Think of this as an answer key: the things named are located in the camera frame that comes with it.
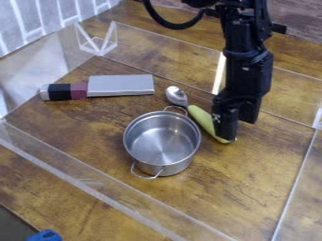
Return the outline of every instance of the silver rectangular object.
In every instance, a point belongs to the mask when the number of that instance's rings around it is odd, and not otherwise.
[[[92,75],[88,97],[153,94],[152,74]]]

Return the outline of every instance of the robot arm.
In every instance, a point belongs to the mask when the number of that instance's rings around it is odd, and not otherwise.
[[[172,24],[160,21],[161,17],[156,11],[151,12],[149,0],[143,0],[157,23],[172,29],[189,27],[201,19],[204,8],[215,9],[225,38],[225,88],[213,97],[212,122],[216,136],[233,141],[237,121],[256,122],[262,97],[270,91],[272,54],[264,46],[264,40],[271,36],[267,0],[183,2],[201,10],[189,22]]]

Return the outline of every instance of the transparent plastic panel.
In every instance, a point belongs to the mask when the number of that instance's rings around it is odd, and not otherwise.
[[[4,120],[0,122],[0,144],[172,240],[233,240]]]
[[[322,131],[316,131],[272,236],[274,241],[322,240],[320,173]]]
[[[217,70],[223,69],[219,51],[127,24],[113,23],[117,29],[117,48],[104,57],[204,92],[216,93],[213,87],[224,87],[225,76],[221,83],[215,83],[220,75]],[[89,26],[82,25],[82,29],[90,33]],[[92,35],[104,36],[104,31]],[[274,68],[271,91],[263,98],[262,110],[312,126],[322,103],[320,89],[320,79]]]

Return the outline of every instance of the wooden table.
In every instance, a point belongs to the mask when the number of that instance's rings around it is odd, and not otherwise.
[[[160,11],[164,16],[175,16],[177,19],[189,15],[173,14],[175,9]],[[88,20],[84,25],[92,33],[101,35],[101,24],[111,20],[211,49],[220,50],[223,47],[219,23],[213,19],[204,19],[185,31],[171,31],[153,23],[139,3],[123,1],[116,8]],[[322,78],[320,47],[318,43],[278,34],[268,40],[268,48],[276,58],[275,66],[316,78]],[[165,56],[168,58],[156,60],[159,65],[171,59],[175,51],[169,49]],[[148,64],[151,57],[143,57],[140,61]],[[86,81],[93,74],[128,73],[144,72],[94,56],[58,82]],[[185,79],[180,83],[159,76],[153,79],[156,93],[151,96],[68,102],[42,102],[34,96],[9,113],[6,122],[231,238],[270,240],[315,133],[310,120],[302,119],[303,113],[306,116],[311,114],[307,113],[306,105],[296,104],[298,109],[290,111],[288,104],[292,103],[294,96],[299,101],[312,93],[318,96],[315,90],[322,89],[320,82],[311,79],[308,84],[290,86],[288,82],[276,80],[275,91],[267,96],[263,104],[266,111],[260,112],[256,124],[240,123],[237,142],[221,145],[203,131],[201,147],[188,169],[179,175],[148,182],[129,173],[132,160],[121,144],[127,124],[139,115],[161,110],[168,105],[164,90],[169,85],[183,88],[191,103],[204,109],[209,109],[212,98],[209,93],[191,87],[195,85],[193,79]],[[279,98],[279,102],[286,102],[284,108],[275,106],[275,98]],[[312,105],[315,100],[306,99],[306,102]],[[318,167],[320,138],[320,133],[315,134],[314,154],[310,155],[310,163],[315,162]],[[25,161],[16,153],[2,147],[0,152],[0,201],[37,229],[53,228],[65,240],[169,239]],[[311,185],[318,184],[320,177],[316,175]],[[310,192],[304,185],[303,187],[310,204],[306,208],[318,210],[320,200],[314,192],[318,188],[310,189]],[[320,225],[316,224],[316,219],[312,222],[312,219],[303,216],[306,208],[302,215],[296,214],[299,224],[294,226],[295,229],[290,225],[280,230],[278,238],[294,240],[300,237],[292,235],[299,227],[308,229],[312,225]]]

